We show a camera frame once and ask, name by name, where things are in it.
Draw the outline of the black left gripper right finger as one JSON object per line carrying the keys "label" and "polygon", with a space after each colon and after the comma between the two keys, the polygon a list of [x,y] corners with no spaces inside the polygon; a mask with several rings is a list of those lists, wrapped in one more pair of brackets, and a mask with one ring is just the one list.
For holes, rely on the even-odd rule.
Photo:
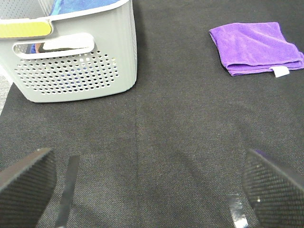
{"label": "black left gripper right finger", "polygon": [[304,177],[259,150],[246,154],[242,187],[263,228],[304,226]]}

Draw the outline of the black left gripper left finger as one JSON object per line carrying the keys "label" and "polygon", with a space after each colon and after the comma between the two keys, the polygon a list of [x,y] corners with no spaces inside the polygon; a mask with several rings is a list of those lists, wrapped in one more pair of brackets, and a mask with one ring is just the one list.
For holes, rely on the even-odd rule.
{"label": "black left gripper left finger", "polygon": [[55,156],[37,149],[0,172],[0,226],[34,228],[57,183]]}

